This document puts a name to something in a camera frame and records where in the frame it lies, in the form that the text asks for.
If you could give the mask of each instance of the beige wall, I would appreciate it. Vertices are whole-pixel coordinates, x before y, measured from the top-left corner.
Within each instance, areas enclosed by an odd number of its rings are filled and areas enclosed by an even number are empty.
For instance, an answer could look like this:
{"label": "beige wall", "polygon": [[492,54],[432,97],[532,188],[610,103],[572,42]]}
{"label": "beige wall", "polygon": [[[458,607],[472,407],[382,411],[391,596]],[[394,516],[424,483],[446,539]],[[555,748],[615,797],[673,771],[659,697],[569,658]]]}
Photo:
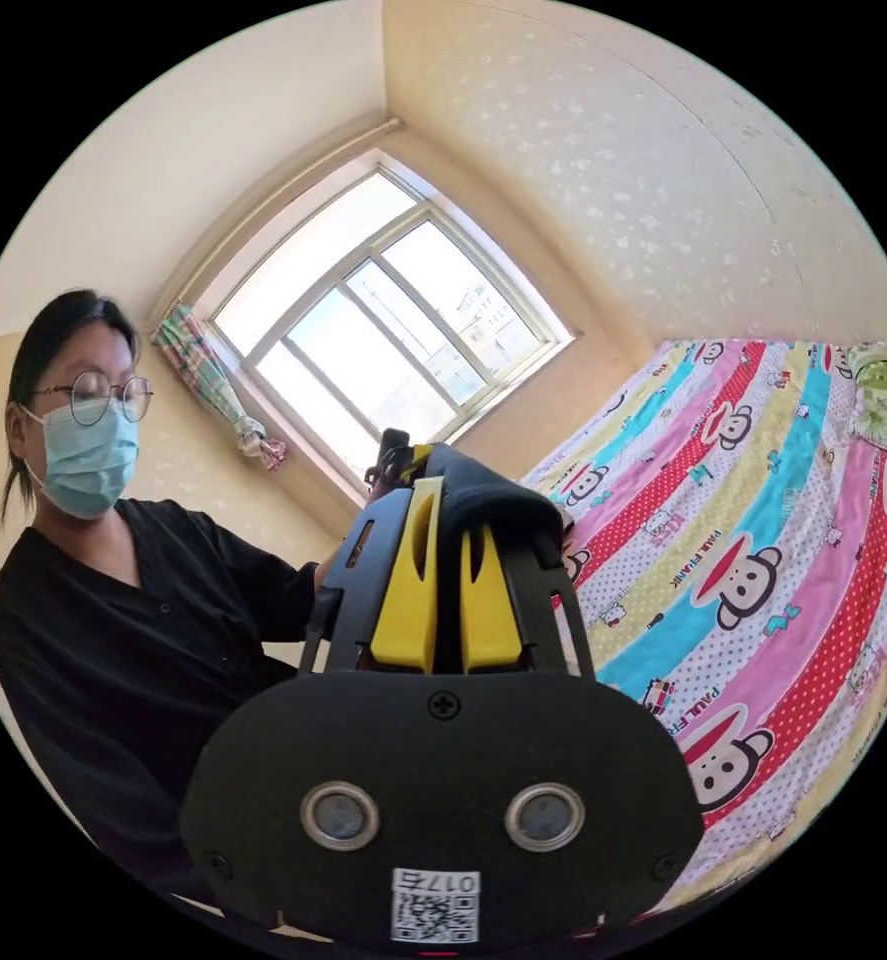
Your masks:
{"label": "beige wall", "polygon": [[[0,493],[7,464],[3,406],[19,339],[18,335],[0,337]],[[232,431],[220,429],[155,349],[148,348],[144,354],[141,373],[152,379],[154,396],[141,427],[140,460],[128,496],[172,498],[190,509],[206,511],[244,539],[293,564],[323,559],[336,548],[339,538],[310,519],[288,491],[289,465],[271,477],[256,461],[240,454]],[[0,531],[0,566],[22,528],[21,505],[14,495],[7,527]],[[267,649],[294,662],[298,651],[293,646],[270,644]],[[27,755],[1,689],[0,713]],[[32,761],[31,766],[39,774]]]}
{"label": "beige wall", "polygon": [[414,130],[380,145],[438,190],[506,253],[577,339],[538,370],[454,446],[518,478],[585,423],[652,355],[655,344],[626,323],[605,290],[588,287],[502,182],[444,143]]}
{"label": "beige wall", "polygon": [[605,329],[615,309],[651,340],[887,336],[865,221],[707,64],[548,0],[384,0],[383,27],[390,110],[540,225]]}

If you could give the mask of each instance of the green pillow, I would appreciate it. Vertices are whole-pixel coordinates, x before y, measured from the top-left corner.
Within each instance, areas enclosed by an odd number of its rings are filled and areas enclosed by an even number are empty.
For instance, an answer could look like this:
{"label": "green pillow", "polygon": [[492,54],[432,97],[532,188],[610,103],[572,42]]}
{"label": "green pillow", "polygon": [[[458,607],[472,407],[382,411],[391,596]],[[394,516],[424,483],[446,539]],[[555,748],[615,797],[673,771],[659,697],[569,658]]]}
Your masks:
{"label": "green pillow", "polygon": [[850,431],[887,450],[887,340],[851,347],[849,366],[856,384]]}

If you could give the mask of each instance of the curtain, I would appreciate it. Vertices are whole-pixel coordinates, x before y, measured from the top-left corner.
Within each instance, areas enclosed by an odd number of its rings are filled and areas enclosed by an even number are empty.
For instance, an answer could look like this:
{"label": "curtain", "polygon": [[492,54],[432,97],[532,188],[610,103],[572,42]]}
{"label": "curtain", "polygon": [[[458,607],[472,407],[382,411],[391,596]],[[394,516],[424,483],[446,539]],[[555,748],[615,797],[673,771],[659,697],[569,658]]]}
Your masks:
{"label": "curtain", "polygon": [[233,426],[240,450],[246,456],[260,457],[267,470],[280,467],[286,459],[286,444],[267,439],[263,424],[246,415],[207,341],[203,322],[188,307],[177,304],[160,324],[152,343],[163,351],[190,390]]}

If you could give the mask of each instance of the black hair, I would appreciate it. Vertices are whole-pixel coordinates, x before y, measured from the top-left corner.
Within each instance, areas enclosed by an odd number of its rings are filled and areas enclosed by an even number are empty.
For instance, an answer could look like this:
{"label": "black hair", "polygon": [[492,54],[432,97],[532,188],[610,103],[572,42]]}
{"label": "black hair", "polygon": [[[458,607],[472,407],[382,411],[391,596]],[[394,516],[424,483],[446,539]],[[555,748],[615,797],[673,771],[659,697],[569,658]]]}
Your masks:
{"label": "black hair", "polygon": [[[136,328],[123,315],[123,311],[106,297],[94,290],[68,290],[51,300],[34,318],[23,335],[6,395],[7,408],[11,403],[28,407],[36,391],[40,377],[60,352],[64,344],[78,330],[90,323],[104,323],[111,330],[122,334],[133,354],[139,355],[140,338]],[[10,472],[3,486],[3,502],[0,505],[0,526],[6,522],[6,508],[13,484],[19,483],[23,506],[29,510],[33,502],[33,485],[26,464],[9,451]]]}

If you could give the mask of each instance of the glasses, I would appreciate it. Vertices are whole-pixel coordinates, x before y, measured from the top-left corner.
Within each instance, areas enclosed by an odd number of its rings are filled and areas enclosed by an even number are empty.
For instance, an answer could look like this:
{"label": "glasses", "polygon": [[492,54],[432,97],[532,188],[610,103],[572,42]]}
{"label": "glasses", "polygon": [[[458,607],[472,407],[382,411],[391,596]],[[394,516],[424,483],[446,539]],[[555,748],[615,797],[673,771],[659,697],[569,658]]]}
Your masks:
{"label": "glasses", "polygon": [[47,387],[37,390],[34,396],[65,393],[70,398],[73,419],[81,427],[99,423],[110,405],[110,397],[119,392],[123,416],[131,423],[138,423],[146,415],[150,405],[150,381],[145,377],[131,377],[124,384],[112,384],[104,373],[88,371],[81,373],[72,386]]}

